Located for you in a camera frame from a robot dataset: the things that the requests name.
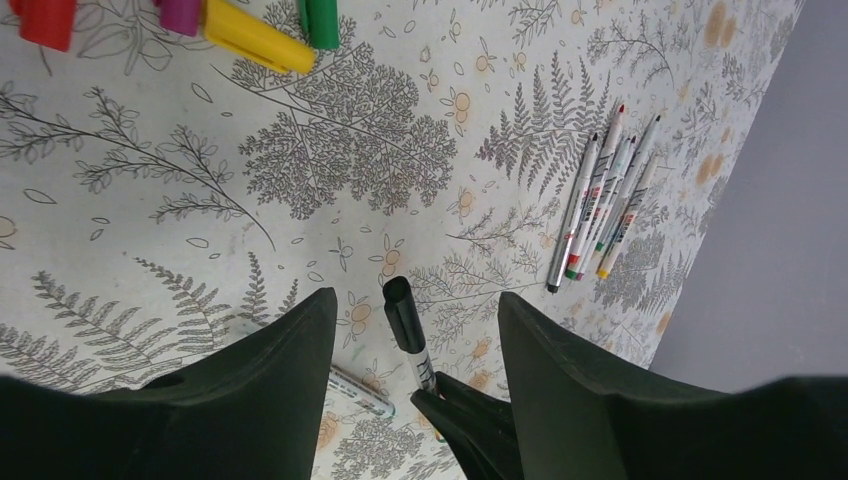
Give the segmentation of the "purple pen cap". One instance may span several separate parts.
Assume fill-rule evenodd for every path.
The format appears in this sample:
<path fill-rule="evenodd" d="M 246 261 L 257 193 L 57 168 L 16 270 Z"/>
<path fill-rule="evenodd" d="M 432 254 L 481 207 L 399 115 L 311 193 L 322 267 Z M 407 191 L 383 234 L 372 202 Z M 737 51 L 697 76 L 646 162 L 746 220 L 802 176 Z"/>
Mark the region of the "purple pen cap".
<path fill-rule="evenodd" d="M 154 0 L 159 25 L 166 31 L 195 37 L 201 14 L 201 0 Z"/>

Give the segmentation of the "red cap marker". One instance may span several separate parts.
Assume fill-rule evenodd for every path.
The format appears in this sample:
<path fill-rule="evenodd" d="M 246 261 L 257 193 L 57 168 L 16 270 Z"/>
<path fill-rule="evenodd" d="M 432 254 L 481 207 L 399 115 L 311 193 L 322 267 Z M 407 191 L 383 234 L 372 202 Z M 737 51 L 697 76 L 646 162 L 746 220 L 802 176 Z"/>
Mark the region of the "red cap marker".
<path fill-rule="evenodd" d="M 592 231 L 595 209 L 597 208 L 597 204 L 602 196 L 606 176 L 610 169 L 610 162 L 615 155 L 615 149 L 618 145 L 622 132 L 625 117 L 624 112 L 625 105 L 621 104 L 615 115 L 612 117 L 610 127 L 604 138 L 603 146 L 599 151 L 595 166 L 592 170 L 591 181 L 587 192 L 587 201 L 584 211 L 582 212 L 579 231 L 567 261 L 565 276 L 570 280 L 576 280 L 578 276 L 580 262 L 588 242 L 589 234 Z"/>

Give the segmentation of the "red pen cap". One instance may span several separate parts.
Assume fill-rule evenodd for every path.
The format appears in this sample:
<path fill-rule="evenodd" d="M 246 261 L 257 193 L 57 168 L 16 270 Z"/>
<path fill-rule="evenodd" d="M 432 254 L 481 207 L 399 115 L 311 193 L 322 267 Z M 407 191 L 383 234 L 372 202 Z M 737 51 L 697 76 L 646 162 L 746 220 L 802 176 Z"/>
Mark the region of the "red pen cap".
<path fill-rule="evenodd" d="M 20 21 L 20 38 L 60 52 L 69 50 L 76 0 L 9 0 L 8 5 Z"/>

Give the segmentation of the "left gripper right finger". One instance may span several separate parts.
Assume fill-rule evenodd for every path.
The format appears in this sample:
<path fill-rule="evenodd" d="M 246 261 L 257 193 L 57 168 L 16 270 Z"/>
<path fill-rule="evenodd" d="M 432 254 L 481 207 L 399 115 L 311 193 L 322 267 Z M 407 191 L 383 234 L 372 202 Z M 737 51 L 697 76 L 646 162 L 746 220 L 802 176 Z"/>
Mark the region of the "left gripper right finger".
<path fill-rule="evenodd" d="M 561 327 L 514 293 L 498 324 L 528 479 L 843 479 L 847 381 L 737 393 L 675 381 Z"/>

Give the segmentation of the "clear cap marker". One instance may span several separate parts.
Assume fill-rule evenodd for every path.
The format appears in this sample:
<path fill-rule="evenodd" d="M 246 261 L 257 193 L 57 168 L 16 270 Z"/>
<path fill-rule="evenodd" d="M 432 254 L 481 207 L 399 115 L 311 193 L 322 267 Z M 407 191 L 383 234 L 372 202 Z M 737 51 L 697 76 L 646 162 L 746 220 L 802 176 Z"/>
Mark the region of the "clear cap marker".
<path fill-rule="evenodd" d="M 335 365 L 330 367 L 328 387 L 377 417 L 391 418 L 396 413 L 395 405 L 388 398 L 368 388 Z"/>

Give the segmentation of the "green cap marker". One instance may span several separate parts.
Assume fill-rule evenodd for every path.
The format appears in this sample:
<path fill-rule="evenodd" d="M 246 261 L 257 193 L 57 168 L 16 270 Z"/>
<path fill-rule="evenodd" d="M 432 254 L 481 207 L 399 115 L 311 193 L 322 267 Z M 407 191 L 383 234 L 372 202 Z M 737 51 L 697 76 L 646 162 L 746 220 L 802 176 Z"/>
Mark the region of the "green cap marker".
<path fill-rule="evenodd" d="M 580 168 L 575 177 L 574 185 L 563 215 L 559 237 L 555 245 L 552 263 L 546 279 L 546 288 L 549 293 L 557 293 L 562 283 L 566 260 L 579 227 L 585 197 L 588 194 L 598 152 L 598 134 L 594 133 L 587 142 Z"/>
<path fill-rule="evenodd" d="M 585 274 L 586 267 L 590 260 L 591 252 L 594 249 L 593 245 L 597 241 L 597 236 L 600 234 L 601 224 L 604 222 L 604 218 L 607 215 L 609 204 L 612 201 L 612 197 L 617 188 L 617 185 L 621 181 L 623 172 L 627 169 L 627 165 L 630 162 L 631 150 L 633 148 L 635 140 L 636 137 L 629 137 L 623 139 L 621 144 L 619 145 L 618 150 L 616 151 L 616 155 L 612 161 L 611 167 L 604 182 L 604 186 L 601 190 L 601 196 L 593 211 L 590 229 L 586 241 L 584 243 L 583 249 L 581 251 L 580 260 L 577 264 L 575 276 L 575 280 L 577 281 L 580 281 Z"/>

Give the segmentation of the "yellow cap marker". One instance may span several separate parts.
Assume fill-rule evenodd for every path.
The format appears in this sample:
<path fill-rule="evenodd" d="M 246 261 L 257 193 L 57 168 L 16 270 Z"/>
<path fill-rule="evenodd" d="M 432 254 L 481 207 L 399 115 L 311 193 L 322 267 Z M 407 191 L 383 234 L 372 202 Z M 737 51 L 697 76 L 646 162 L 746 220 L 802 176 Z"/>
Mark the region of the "yellow cap marker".
<path fill-rule="evenodd" d="M 607 279 L 613 270 L 613 267 L 619 255 L 624 249 L 627 234 L 631 230 L 631 226 L 635 222 L 642 203 L 647 197 L 651 187 L 654 174 L 658 166 L 658 157 L 652 156 L 647 162 L 646 167 L 635 185 L 631 196 L 625 203 L 622 214 L 619 217 L 618 223 L 612 230 L 612 237 L 605 244 L 604 256 L 597 269 L 597 275 L 600 279 Z"/>

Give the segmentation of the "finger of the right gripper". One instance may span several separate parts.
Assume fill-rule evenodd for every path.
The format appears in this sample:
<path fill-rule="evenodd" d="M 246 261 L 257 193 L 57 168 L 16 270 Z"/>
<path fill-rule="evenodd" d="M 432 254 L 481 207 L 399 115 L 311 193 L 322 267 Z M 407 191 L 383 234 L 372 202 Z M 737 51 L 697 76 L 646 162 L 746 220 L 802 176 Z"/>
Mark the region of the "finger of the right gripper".
<path fill-rule="evenodd" d="M 417 390 L 412 404 L 446 440 L 469 479 L 524 477 L 511 404 L 437 372 L 437 392 Z"/>

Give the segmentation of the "black cap marker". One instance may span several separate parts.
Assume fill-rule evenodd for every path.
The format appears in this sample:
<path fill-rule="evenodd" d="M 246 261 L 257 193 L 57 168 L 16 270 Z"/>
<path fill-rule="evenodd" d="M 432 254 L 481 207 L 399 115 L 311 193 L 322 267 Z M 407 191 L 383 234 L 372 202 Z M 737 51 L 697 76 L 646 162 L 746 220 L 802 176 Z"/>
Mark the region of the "black cap marker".
<path fill-rule="evenodd" d="M 398 348 L 407 355 L 417 386 L 436 394 L 435 371 L 409 281 L 403 276 L 392 278 L 383 286 L 382 294 L 384 313 Z"/>

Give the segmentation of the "yellow pen cap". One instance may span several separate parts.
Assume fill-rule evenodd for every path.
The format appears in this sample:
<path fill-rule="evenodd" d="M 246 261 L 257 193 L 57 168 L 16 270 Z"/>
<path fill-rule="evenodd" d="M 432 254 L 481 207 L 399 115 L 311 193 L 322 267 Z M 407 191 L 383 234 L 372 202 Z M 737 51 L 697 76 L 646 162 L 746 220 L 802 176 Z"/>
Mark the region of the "yellow pen cap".
<path fill-rule="evenodd" d="M 203 34 L 210 43 L 274 72 L 308 74 L 314 51 L 304 43 L 223 0 L 204 2 Z"/>

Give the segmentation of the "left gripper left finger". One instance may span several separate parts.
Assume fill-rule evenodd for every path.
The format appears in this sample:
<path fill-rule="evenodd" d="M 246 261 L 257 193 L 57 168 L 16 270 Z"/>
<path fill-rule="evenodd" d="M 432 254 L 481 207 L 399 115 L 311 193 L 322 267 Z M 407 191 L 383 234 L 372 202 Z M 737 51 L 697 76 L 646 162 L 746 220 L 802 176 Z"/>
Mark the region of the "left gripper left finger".
<path fill-rule="evenodd" d="M 1 380 L 5 479 L 307 479 L 336 330 L 316 290 L 268 326 L 144 387 L 75 395 Z"/>

